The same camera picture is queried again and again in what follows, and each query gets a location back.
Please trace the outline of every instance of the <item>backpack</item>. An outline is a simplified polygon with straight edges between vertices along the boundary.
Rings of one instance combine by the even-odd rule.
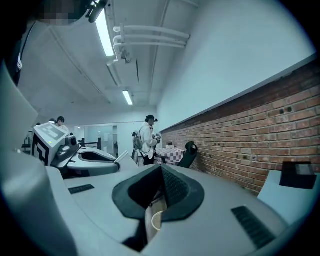
[[[142,150],[143,147],[143,143],[141,140],[141,135],[140,135],[140,131],[134,131],[132,133],[132,137],[133,137],[133,149],[134,150]]]

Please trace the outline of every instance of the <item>ceiling light fixture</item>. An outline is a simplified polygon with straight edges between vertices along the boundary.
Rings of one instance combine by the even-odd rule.
[[[126,99],[126,102],[128,102],[129,105],[133,105],[129,92],[127,90],[124,90],[122,93]]]
[[[95,25],[96,25],[96,28],[98,29],[98,33],[100,36],[100,40],[101,40],[105,55],[107,55],[108,57],[115,55],[112,44],[111,44],[108,27],[107,27],[105,9],[102,9],[100,15],[95,21]]]

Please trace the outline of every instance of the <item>checkered tablecloth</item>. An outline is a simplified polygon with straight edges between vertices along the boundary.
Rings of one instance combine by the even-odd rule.
[[[167,164],[177,164],[184,157],[184,151],[176,147],[157,149],[156,153],[159,156],[168,157],[168,159],[165,160]],[[162,164],[162,159],[158,158],[158,164]]]

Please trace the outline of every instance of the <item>black box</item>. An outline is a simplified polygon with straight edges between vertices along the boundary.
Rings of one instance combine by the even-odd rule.
[[[312,190],[316,179],[311,162],[283,162],[279,185]]]

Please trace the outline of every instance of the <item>pants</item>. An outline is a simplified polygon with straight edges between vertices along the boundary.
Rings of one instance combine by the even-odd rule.
[[[151,159],[149,159],[149,156],[144,157],[142,154],[141,154],[141,156],[143,157],[143,165],[144,166],[153,165],[155,163],[154,156]]]

